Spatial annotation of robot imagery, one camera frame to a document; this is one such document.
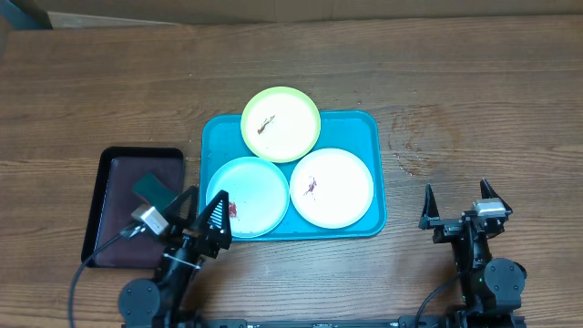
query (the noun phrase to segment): black tray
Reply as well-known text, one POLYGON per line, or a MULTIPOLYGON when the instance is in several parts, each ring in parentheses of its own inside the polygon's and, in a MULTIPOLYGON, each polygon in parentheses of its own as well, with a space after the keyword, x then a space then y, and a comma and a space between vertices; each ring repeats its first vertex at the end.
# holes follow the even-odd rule
MULTIPOLYGON (((81 261, 131 222, 131 212, 144 203, 133 185, 152 173, 169 190, 182 192, 184 155, 174 148, 110 147, 99 160, 81 261)), ((89 267, 156 268, 163 246, 147 234, 120 240, 99 253, 89 267)))

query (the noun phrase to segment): table surface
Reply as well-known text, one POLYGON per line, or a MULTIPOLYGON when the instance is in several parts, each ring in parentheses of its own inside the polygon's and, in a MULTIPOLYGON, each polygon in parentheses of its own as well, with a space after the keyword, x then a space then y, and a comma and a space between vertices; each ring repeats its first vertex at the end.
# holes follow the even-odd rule
MULTIPOLYGON (((209 318, 382 319, 414 313, 454 275, 417 222, 431 182, 444 217, 479 180, 515 210, 495 257, 528 269, 529 327, 582 326, 583 17, 13 32, 0 66, 0 323, 64 326, 99 155, 172 146, 196 182, 200 135, 258 91, 378 123, 388 221, 371 239, 238 243, 187 306, 209 318)), ((151 271, 86 270, 79 326, 119 327, 120 288, 151 271)), ((459 303, 434 299, 428 313, 459 303)))

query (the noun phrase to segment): food residue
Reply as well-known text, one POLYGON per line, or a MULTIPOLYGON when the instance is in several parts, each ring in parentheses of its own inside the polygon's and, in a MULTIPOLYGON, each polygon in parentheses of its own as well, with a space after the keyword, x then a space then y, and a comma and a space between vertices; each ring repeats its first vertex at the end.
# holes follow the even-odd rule
POLYGON ((313 189, 317 186, 316 179, 313 177, 310 178, 312 178, 312 182, 310 182, 310 185, 308 186, 308 191, 304 192, 303 196, 307 195, 308 192, 311 192, 313 194, 313 189))
POLYGON ((229 202, 229 218, 237 218, 237 204, 234 201, 229 202))
POLYGON ((275 115, 273 115, 270 118, 265 118, 265 120, 263 121, 263 124, 261 124, 261 128, 259 128, 257 130, 257 134, 261 134, 263 132, 263 130, 265 129, 265 127, 267 127, 267 125, 270 124, 274 118, 275 118, 275 115))

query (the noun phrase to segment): plate rim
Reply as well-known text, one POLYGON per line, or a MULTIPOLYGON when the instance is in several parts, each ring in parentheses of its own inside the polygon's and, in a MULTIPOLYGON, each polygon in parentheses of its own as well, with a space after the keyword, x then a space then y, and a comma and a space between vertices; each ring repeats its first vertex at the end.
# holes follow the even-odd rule
POLYGON ((291 173, 290 176, 290 199, 291 199, 291 203, 293 204, 293 207, 298 211, 298 213, 300 214, 300 216, 302 218, 304 218, 305 220, 307 220, 309 223, 320 227, 320 228, 325 228, 325 229, 341 229, 341 228, 346 228, 350 225, 353 225, 354 223, 358 222, 358 220, 360 220, 365 214, 366 212, 371 208, 371 206, 373 205, 373 199, 374 199, 374 180, 373 180, 373 175, 371 173, 371 171, 366 167, 366 164, 364 164, 362 159, 359 159, 358 156, 354 155, 352 152, 348 151, 348 150, 344 150, 344 149, 339 149, 339 148, 325 148, 325 149, 318 149, 315 150, 314 152, 310 153, 309 155, 307 155, 306 157, 304 157, 303 159, 301 159, 298 164, 295 166, 295 168, 293 169, 293 172, 291 173), (352 157, 354 159, 357 159, 355 162, 356 164, 362 169, 364 168, 364 171, 367 173, 366 174, 366 179, 369 182, 369 197, 367 199, 367 206, 364 210, 361 211, 361 213, 358 216, 355 216, 356 219, 352 219, 347 221, 347 223, 343 223, 343 224, 331 224, 331 225, 327 225, 327 224, 321 224, 320 222, 316 223, 313 220, 307 218, 304 215, 304 211, 302 210, 302 208, 298 207, 296 205, 296 201, 295 197, 293 196, 292 190, 293 187, 295 187, 295 180, 297 179, 297 168, 299 168, 302 164, 302 162, 305 159, 308 159, 309 157, 313 157, 314 154, 318 154, 319 152, 342 152, 342 153, 346 153, 349 155, 349 157, 352 157))
POLYGON ((257 157, 259 157, 261 159, 267 159, 268 161, 273 162, 273 163, 288 163, 288 162, 295 161, 296 159, 301 159, 302 157, 304 157, 316 145, 316 142, 318 141, 318 137, 320 136, 321 127, 322 127, 322 122, 320 119, 320 111, 318 110, 318 107, 316 106, 316 104, 313 102, 313 100, 310 97, 308 97, 308 95, 306 95, 305 93, 303 93, 300 90, 293 88, 293 87, 269 87, 269 88, 266 88, 266 89, 260 91, 258 94, 253 96, 251 98, 251 100, 249 100, 247 105, 245 105, 245 108, 243 109, 243 113, 241 114, 241 120, 240 120, 240 133, 243 136, 243 141, 245 141, 245 145, 247 145, 247 147, 251 150, 251 152, 253 154, 255 154, 257 157), (294 157, 287 158, 287 159, 275 159, 273 157, 270 157, 270 156, 262 153, 255 146, 253 146, 250 143, 250 141, 247 137, 247 120, 249 118, 249 113, 251 111, 251 108, 253 108, 260 100, 264 99, 265 97, 275 95, 275 94, 280 94, 280 93, 296 96, 299 99, 303 100, 308 105, 310 111, 313 113, 313 116, 316 119, 316 129, 315 129, 313 140, 310 143, 310 146, 308 146, 308 148, 306 148, 300 154, 298 154, 294 157))
POLYGON ((212 182, 213 182, 213 180, 216 177, 218 179, 218 176, 219 176, 218 173, 221 173, 220 175, 223 175, 225 172, 222 172, 222 171, 226 171, 226 169, 230 169, 229 167, 236 168, 237 167, 236 166, 237 163, 234 163, 234 162, 237 162, 237 161, 249 161, 249 160, 250 161, 255 161, 255 162, 260 162, 261 165, 265 165, 266 167, 271 168, 271 170, 273 170, 277 174, 280 182, 282 183, 282 185, 285 188, 286 200, 285 200, 285 206, 283 207, 283 211, 281 212, 280 217, 273 223, 273 225, 268 230, 266 230, 266 231, 264 231, 262 233, 253 234, 253 235, 240 236, 240 235, 236 235, 237 233, 235 231, 233 231, 232 226, 231 226, 231 234, 232 234, 232 236, 233 237, 237 237, 237 238, 242 238, 242 239, 257 238, 257 237, 263 236, 263 235, 265 235, 265 234, 273 231, 275 228, 277 228, 277 226, 280 225, 280 223, 283 221, 283 218, 285 218, 285 214, 287 213, 287 211, 288 211, 288 209, 290 207, 290 201, 291 201, 291 199, 290 199, 290 184, 288 183, 288 180, 285 178, 285 175, 283 175, 283 172, 281 171, 280 168, 278 168, 275 164, 271 163, 267 159, 262 159, 262 158, 254 157, 254 156, 243 156, 243 157, 239 157, 239 158, 236 158, 236 159, 232 159, 232 160, 226 162, 225 164, 221 165, 219 167, 219 169, 217 169, 213 173, 212 177, 210 177, 209 183, 207 184, 207 190, 205 192, 205 206, 206 206, 206 204, 208 204, 209 192, 211 190, 211 188, 209 188, 209 187, 213 185, 212 182))

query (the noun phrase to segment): dark green object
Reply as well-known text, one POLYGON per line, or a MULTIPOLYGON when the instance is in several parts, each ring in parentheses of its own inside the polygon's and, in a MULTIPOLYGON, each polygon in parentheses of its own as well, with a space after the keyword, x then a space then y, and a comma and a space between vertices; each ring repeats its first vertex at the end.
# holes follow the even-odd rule
POLYGON ((141 199, 154 206, 160 213, 176 199, 177 195, 169 190, 153 174, 149 173, 138 180, 132 190, 141 199))

